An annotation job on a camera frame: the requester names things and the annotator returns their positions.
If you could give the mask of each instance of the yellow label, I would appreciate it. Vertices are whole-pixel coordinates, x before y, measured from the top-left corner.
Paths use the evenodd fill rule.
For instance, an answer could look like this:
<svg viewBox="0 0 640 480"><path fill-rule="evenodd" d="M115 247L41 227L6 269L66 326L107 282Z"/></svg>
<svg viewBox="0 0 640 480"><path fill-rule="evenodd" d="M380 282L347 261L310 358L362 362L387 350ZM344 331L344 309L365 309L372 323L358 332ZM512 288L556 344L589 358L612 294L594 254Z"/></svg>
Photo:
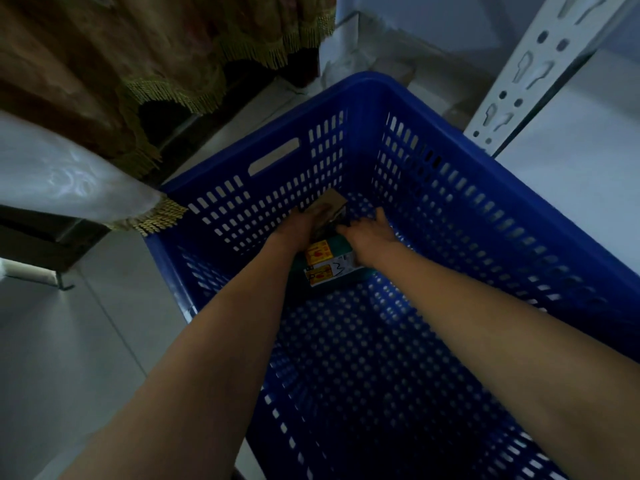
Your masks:
<svg viewBox="0 0 640 480"><path fill-rule="evenodd" d="M316 285L319 282L328 280L329 278L333 277L330 264L325 264L324 266L320 266L319 268L311 269L306 273L307 273L307 279L309 280L309 284L311 286Z"/></svg>
<svg viewBox="0 0 640 480"><path fill-rule="evenodd" d="M305 251L305 256L307 258L307 264L313 266L319 262L331 259L333 254L331 253L331 248L329 248L329 243L327 241L320 241L311 244Z"/></svg>

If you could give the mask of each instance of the basket handle hole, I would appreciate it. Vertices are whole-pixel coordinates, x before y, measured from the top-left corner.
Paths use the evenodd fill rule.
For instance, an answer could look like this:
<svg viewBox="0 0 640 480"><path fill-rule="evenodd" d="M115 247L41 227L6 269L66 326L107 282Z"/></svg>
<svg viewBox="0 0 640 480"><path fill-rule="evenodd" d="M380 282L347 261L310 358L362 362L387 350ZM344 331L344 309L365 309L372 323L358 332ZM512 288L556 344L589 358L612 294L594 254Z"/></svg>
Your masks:
<svg viewBox="0 0 640 480"><path fill-rule="evenodd" d="M262 170L267 169L278 160L283 159L294 150L297 150L299 147L299 138L292 138L288 142L281 144L275 150L267 153L262 158L258 158L258 160L249 165L249 177L253 177L254 175L260 173Z"/></svg>

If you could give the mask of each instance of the person's left hand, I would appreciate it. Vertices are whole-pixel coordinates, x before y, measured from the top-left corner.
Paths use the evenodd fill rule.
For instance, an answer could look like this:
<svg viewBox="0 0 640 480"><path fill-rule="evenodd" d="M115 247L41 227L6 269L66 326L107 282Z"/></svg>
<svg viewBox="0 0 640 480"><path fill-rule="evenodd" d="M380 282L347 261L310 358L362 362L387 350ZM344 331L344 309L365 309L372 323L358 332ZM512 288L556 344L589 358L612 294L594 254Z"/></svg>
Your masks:
<svg viewBox="0 0 640 480"><path fill-rule="evenodd" d="M319 205L315 209L309 209L307 212L300 212L296 207L272 235L283 239L296 252L304 251L309 247L311 231L313 231L317 222L323 220L329 209L331 209L329 204Z"/></svg>

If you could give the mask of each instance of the sticker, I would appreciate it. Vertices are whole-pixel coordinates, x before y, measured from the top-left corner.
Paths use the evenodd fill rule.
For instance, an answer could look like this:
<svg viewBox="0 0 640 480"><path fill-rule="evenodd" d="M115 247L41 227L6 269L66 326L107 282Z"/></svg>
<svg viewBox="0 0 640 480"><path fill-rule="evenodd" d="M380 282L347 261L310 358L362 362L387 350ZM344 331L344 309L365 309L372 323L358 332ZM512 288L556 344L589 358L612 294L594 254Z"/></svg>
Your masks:
<svg viewBox="0 0 640 480"><path fill-rule="evenodd" d="M323 266L312 269L311 271L307 271L306 274L311 286L316 286L316 284L327 281L328 279L333 277L333 272L331 270L330 264L325 264Z"/></svg>
<svg viewBox="0 0 640 480"><path fill-rule="evenodd" d="M305 274L311 287L314 287L320 283L346 276L361 267L356 264L355 256L351 252L311 266L307 268Z"/></svg>
<svg viewBox="0 0 640 480"><path fill-rule="evenodd" d="M329 243L327 241L320 241L311 244L305 251L305 256L307 258L307 264L313 266L319 262L331 259L333 254L331 248L329 248Z"/></svg>

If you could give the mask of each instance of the person's right hand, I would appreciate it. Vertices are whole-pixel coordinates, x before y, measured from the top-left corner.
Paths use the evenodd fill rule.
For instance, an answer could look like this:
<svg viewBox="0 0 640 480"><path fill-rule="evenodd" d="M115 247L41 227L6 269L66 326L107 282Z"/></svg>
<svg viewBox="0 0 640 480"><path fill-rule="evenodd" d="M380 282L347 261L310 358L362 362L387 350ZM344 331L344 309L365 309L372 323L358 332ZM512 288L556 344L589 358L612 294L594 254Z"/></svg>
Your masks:
<svg viewBox="0 0 640 480"><path fill-rule="evenodd" d="M366 217L359 221L351 221L351 225L337 226L336 231L345 236L360 264L376 267L377 261L385 253L385 247L397 242L393 229L389 226L382 207L376 209L376 220Z"/></svg>

